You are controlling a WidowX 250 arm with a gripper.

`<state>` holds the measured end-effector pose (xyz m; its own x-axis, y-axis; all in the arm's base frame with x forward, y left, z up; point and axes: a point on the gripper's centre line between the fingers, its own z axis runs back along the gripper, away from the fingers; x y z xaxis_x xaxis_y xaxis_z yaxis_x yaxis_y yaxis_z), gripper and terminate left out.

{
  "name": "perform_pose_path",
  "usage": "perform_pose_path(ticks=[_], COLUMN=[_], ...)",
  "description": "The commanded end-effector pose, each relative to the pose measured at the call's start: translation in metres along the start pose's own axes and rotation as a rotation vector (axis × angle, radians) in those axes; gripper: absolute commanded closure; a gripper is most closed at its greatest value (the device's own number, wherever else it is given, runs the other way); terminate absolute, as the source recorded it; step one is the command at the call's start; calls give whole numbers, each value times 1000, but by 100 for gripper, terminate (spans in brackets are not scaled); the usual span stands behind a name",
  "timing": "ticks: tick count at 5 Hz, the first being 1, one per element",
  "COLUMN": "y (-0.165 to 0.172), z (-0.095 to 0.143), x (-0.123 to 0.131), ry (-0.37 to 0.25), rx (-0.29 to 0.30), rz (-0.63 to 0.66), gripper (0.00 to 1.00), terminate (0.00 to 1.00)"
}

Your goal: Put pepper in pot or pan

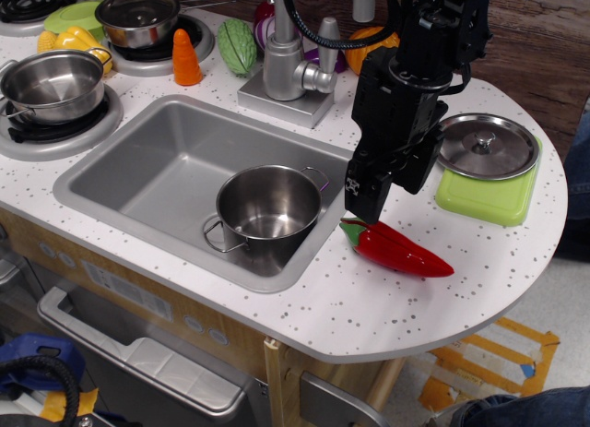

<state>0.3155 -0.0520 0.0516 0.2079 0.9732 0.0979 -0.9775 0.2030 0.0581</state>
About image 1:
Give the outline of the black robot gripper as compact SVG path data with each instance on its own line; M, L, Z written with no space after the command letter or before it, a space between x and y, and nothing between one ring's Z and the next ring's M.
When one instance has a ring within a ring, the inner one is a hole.
M449 74L417 77L396 59L396 48L380 47L363 61L352 119L361 138L345 176L345 208L376 223L392 183L412 195L425 184L443 144L436 130L446 112L438 98Z

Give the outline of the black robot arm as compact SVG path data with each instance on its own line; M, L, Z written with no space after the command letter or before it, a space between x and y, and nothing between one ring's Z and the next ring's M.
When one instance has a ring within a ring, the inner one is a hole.
M492 34L490 0L402 0L395 48L364 59L352 109L361 137L345 175L345 208L378 221L396 184L416 194L443 143L444 95L461 92Z

